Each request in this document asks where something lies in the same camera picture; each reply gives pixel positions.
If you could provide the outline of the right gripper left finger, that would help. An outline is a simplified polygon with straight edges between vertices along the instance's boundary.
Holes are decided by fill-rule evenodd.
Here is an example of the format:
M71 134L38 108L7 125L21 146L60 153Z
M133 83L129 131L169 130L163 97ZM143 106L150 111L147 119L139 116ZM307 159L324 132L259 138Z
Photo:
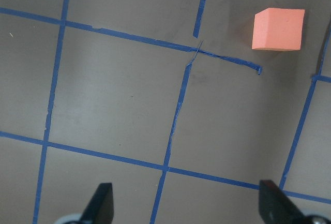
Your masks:
M114 199L112 183L101 183L82 213L79 223L112 223Z

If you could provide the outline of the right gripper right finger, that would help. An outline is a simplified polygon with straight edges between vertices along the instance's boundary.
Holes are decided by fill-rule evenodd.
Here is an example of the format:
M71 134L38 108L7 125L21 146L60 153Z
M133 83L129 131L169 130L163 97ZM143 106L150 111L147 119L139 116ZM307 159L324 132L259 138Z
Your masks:
M268 224L300 223L305 215L272 180L259 182L259 214Z

